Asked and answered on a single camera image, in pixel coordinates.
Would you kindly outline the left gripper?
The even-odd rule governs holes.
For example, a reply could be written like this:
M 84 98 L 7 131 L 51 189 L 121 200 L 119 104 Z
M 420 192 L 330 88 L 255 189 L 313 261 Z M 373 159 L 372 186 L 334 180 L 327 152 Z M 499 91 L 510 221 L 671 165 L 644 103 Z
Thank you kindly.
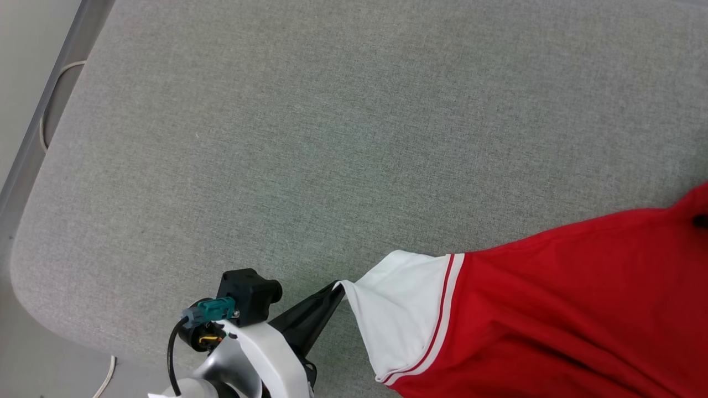
M 220 322 L 226 335 L 220 343 L 221 380 L 241 397 L 313 397 L 298 357 L 308 356 L 344 295 L 335 281 L 269 324 Z

